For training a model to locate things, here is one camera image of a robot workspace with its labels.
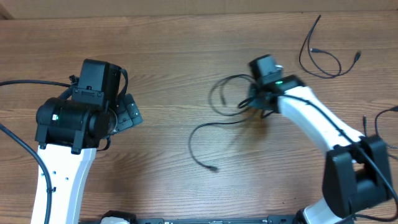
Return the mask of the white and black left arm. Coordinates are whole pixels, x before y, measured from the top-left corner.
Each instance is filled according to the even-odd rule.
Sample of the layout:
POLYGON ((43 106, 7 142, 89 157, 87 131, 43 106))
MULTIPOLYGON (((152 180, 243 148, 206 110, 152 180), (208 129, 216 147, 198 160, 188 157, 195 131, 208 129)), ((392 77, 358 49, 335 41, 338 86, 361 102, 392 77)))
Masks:
POLYGON ((86 179, 100 141, 142 123, 132 95, 115 109, 60 98, 37 111, 38 169, 32 223, 78 223, 86 179))

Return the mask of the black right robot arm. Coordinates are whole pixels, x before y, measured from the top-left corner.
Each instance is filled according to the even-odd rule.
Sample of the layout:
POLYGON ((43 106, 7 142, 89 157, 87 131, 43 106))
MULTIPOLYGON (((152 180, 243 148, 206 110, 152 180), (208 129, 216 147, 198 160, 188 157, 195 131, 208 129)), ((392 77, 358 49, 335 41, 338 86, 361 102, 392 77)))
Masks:
POLYGON ((255 76, 249 96, 253 106, 294 122, 325 156, 323 197, 292 223, 353 223, 363 210, 397 199, 386 143, 345 124, 297 76, 255 76))

